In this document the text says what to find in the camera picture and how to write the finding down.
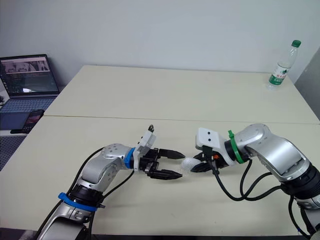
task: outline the green ring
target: green ring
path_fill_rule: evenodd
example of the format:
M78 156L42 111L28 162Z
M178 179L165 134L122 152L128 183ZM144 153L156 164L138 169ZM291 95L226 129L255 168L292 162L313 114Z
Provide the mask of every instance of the green ring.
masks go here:
M229 138L230 138L230 142L231 142L231 147L232 147L232 150L234 151L237 162L240 164L244 164L245 161L241 158L240 153L237 148L237 144L235 141L235 135L233 134L233 132L231 130L229 130L228 133L229 133Z

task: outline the laptop screen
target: laptop screen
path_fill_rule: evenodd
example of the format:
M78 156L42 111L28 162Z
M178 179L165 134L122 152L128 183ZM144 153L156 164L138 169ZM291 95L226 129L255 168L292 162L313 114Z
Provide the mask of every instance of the laptop screen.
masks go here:
M46 54L1 57L0 78L11 97L59 94Z

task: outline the green bottle cap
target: green bottle cap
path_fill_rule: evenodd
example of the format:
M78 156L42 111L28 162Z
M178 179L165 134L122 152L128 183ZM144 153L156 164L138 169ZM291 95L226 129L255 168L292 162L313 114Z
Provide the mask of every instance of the green bottle cap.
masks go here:
M300 44L301 44L301 41L299 41L299 40L294 40L294 41L292 42L291 46L298 48L298 47L300 46Z

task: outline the white tissue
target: white tissue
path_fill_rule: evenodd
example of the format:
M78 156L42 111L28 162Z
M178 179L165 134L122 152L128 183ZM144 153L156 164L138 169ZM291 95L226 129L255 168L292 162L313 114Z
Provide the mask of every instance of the white tissue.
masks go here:
M192 157L186 157L182 163L181 163L181 167L184 169L184 170L187 170L187 171L191 171L191 169L195 166L195 165L198 165L200 164L201 161L198 160L198 159L195 159L195 158L192 158Z

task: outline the plastic bottle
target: plastic bottle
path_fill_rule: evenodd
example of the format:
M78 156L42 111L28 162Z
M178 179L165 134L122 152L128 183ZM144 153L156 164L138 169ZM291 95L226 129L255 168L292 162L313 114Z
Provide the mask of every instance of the plastic bottle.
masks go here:
M282 55L280 61L278 61L278 64L274 72L269 78L269 82L268 82L269 89L274 89L281 85L281 83L287 76L289 69L292 67L292 65L296 61L296 58L298 55L298 48L300 44L301 44L301 41L294 40L291 44L291 48L289 52L286 52L284 55Z

